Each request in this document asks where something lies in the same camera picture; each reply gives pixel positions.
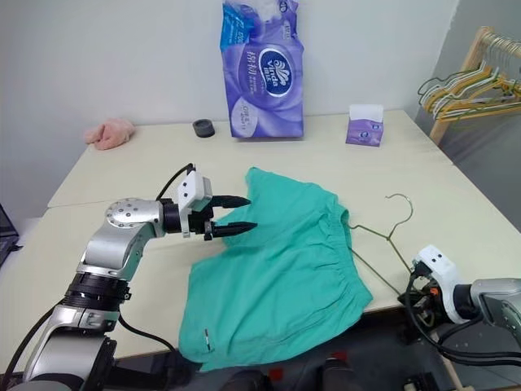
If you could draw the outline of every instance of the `black cable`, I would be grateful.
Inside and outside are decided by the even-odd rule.
[[[13,376],[13,372],[15,371],[16,364],[18,363],[18,360],[20,360],[20,357],[22,353],[24,352],[25,348],[27,347],[28,343],[32,340],[34,337],[34,334],[37,333],[39,328],[42,326],[42,324],[52,315],[52,311],[55,310],[55,307],[61,303],[61,300],[56,303],[56,305],[53,305],[50,310],[45,312],[41,318],[38,319],[38,321],[34,324],[33,327],[29,330],[25,338],[22,340],[20,345],[18,346],[18,349],[15,351],[15,354],[13,354],[13,357],[11,358],[11,361],[9,362],[9,365],[7,366],[6,373],[4,373],[2,378],[2,383],[0,383],[0,391],[7,391],[7,386],[9,385],[9,380]]]
[[[159,201],[163,196],[164,196],[164,193],[169,189],[170,185],[172,184],[173,181],[176,180],[176,178],[181,175],[183,172],[189,170],[189,169],[193,169],[194,168],[194,165],[192,163],[188,163],[187,165],[185,165],[182,169],[180,169],[179,171],[177,171],[173,177],[171,177],[169,179],[168,182],[166,182],[166,184],[163,186],[163,188],[161,189],[160,193],[157,195],[157,197],[155,198],[156,201]]]
[[[173,356],[176,358],[177,357],[177,352],[175,350],[175,348],[172,346],[172,344],[170,344],[170,342],[168,342],[167,340],[164,340],[163,338],[161,338],[160,336],[155,336],[154,334],[150,334],[148,332],[143,332],[141,330],[138,330],[137,328],[135,327],[132,327],[130,326],[124,319],[123,319],[123,316],[121,315],[121,312],[120,312],[120,317],[118,318],[118,320],[120,321],[121,323],[121,326],[123,326],[124,328],[126,328],[128,331],[134,333],[134,334],[137,334],[139,336],[144,336],[145,338],[149,338],[151,340],[155,340],[156,342],[160,342],[161,344],[165,345],[167,348],[169,348],[170,350],[170,353],[173,354]],[[168,374],[167,374],[167,380],[166,380],[166,383],[164,385],[164,390],[168,390],[169,389],[169,386],[170,386],[170,383],[172,383],[172,379],[173,379],[173,373],[174,373],[174,370],[173,368],[170,368],[168,370]]]
[[[520,358],[521,353],[519,352],[491,352],[491,353],[472,353],[472,352],[462,352],[460,350],[453,350],[447,347],[440,345],[438,342],[434,341],[420,326],[418,320],[413,311],[413,307],[410,301],[410,291],[413,287],[413,283],[418,276],[412,274],[409,279],[409,284],[407,285],[407,289],[405,290],[405,308],[407,310],[407,314],[410,317],[411,322],[418,329],[418,331],[422,334],[423,338],[427,340],[429,344],[434,346],[441,355],[448,358],[451,361],[470,366],[498,366],[498,365],[513,365],[517,367],[521,367],[521,361],[516,360],[493,360],[493,361],[474,361],[474,360],[465,360],[461,359],[461,357],[465,358]]]
[[[120,313],[120,317],[118,319],[121,323],[121,326],[126,328],[128,331],[133,332],[134,334],[138,334],[139,336],[144,336],[145,338],[149,338],[151,340],[155,340],[163,345],[165,345],[172,353],[175,353],[175,348],[168,342],[167,340],[164,340],[163,338],[159,336],[155,336],[154,334],[149,334],[148,332],[142,332],[141,330],[138,330],[135,327],[130,326],[124,319],[123,316]]]
[[[448,340],[448,338],[450,338],[451,336],[453,336],[454,334],[456,334],[458,332],[461,332],[461,331],[469,328],[470,326],[474,326],[475,324],[478,324],[479,322],[481,322],[483,320],[483,318],[484,318],[483,315],[479,314],[478,316],[476,316],[475,318],[469,320],[468,322],[465,322],[465,323],[462,323],[462,324],[458,324],[457,326],[452,327],[450,330],[446,331],[440,337],[440,339],[438,340],[438,343],[440,345],[444,344],[444,342],[446,340]]]

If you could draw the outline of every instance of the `teal fabric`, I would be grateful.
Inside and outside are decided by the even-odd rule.
[[[256,168],[246,180],[252,204],[220,222],[258,227],[225,238],[227,249],[190,273],[179,350],[202,371],[294,357],[352,326],[372,300],[336,195]]]

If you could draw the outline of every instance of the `tissue box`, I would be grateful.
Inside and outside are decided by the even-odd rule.
[[[352,104],[349,106],[346,143],[379,147],[383,136],[383,106]]]
[[[259,3],[259,8],[246,3]],[[223,4],[221,55],[231,134],[302,137],[304,48],[296,35],[298,3],[274,0],[273,15],[264,15],[262,3]]]

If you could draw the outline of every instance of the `pink towel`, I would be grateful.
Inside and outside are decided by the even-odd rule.
[[[87,144],[94,143],[96,149],[102,151],[126,143],[135,130],[134,125],[127,120],[109,118],[96,128],[87,130],[83,139]]]

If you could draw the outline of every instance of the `clothing rack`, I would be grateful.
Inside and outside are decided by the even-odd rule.
[[[480,27],[466,54],[460,71],[470,71],[471,69],[478,68],[479,63],[484,57],[484,48],[492,44],[494,44],[494,48],[521,59],[521,43],[508,37],[495,34],[492,27]],[[429,136],[436,145],[440,144],[449,125],[450,123],[448,121],[435,121]]]

